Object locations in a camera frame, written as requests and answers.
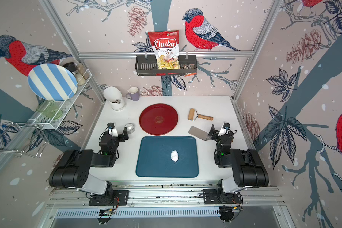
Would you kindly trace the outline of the wooden rolling pin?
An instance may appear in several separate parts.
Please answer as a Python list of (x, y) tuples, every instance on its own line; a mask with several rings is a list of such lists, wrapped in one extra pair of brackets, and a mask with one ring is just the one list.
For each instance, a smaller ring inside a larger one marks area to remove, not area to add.
[(191, 109), (189, 110), (188, 120), (190, 120), (190, 121), (195, 121), (195, 120), (198, 119), (198, 118), (199, 118), (199, 119), (208, 120), (208, 121), (213, 121), (213, 117), (199, 114), (199, 113), (197, 112), (197, 110), (195, 110), (194, 108), (191, 108)]

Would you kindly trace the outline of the teal plastic tray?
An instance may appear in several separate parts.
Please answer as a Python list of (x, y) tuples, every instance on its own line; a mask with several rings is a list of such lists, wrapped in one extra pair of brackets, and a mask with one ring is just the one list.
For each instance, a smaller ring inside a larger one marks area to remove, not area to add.
[[(171, 152), (177, 151), (177, 162)], [(199, 174), (197, 144), (191, 136), (146, 136), (141, 140), (136, 175), (147, 178), (195, 178)]]

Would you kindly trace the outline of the white dough piece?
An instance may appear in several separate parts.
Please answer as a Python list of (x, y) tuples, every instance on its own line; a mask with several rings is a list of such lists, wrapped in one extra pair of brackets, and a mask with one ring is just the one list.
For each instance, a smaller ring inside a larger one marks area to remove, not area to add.
[(178, 152), (177, 151), (172, 151), (171, 152), (171, 160), (174, 161), (174, 162), (177, 162), (178, 159), (179, 159)]

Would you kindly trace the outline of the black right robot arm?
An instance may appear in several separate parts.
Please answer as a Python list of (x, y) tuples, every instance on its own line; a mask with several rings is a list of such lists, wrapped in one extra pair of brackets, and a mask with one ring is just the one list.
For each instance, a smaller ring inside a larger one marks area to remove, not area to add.
[(236, 194), (248, 188), (267, 187), (269, 177), (256, 150), (233, 149), (237, 130), (224, 123), (220, 130), (212, 125), (208, 137), (216, 142), (213, 157), (219, 168), (231, 168), (232, 175), (218, 182), (218, 194)]

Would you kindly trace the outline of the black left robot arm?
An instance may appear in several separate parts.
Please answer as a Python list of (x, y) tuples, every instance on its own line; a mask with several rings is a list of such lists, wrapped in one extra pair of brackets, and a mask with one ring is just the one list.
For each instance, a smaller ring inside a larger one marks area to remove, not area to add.
[(90, 174), (90, 168), (111, 168), (119, 158), (120, 143), (129, 139), (127, 127), (118, 133), (115, 123), (109, 123), (99, 138), (99, 152), (68, 150), (51, 172), (48, 183), (54, 188), (77, 189), (109, 199), (114, 198), (112, 184)]

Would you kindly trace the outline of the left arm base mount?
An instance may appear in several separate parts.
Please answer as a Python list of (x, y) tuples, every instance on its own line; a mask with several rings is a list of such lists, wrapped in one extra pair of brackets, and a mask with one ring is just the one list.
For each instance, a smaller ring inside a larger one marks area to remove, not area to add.
[(91, 195), (89, 206), (125, 206), (128, 202), (129, 190), (112, 191), (112, 195)]

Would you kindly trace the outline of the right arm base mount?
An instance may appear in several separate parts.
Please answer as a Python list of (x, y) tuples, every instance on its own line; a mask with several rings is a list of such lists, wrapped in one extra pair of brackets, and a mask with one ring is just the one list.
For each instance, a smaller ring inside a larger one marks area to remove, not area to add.
[(226, 204), (242, 204), (242, 196), (239, 193), (224, 193), (217, 189), (203, 189), (199, 198), (203, 199), (206, 205), (226, 205)]

